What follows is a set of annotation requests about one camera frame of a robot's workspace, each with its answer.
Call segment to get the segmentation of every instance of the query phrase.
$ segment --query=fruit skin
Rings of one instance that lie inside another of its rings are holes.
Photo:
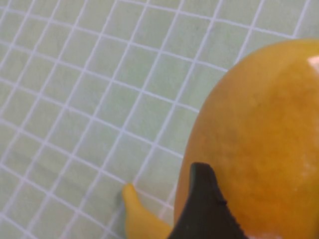
[[[175,222],[195,161],[213,167],[246,235],[319,238],[319,40],[260,49],[216,85],[187,144]]]

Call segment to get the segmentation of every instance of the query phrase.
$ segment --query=black object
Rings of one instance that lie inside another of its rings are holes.
[[[208,164],[191,165],[189,196],[168,239],[248,239],[231,215]]]

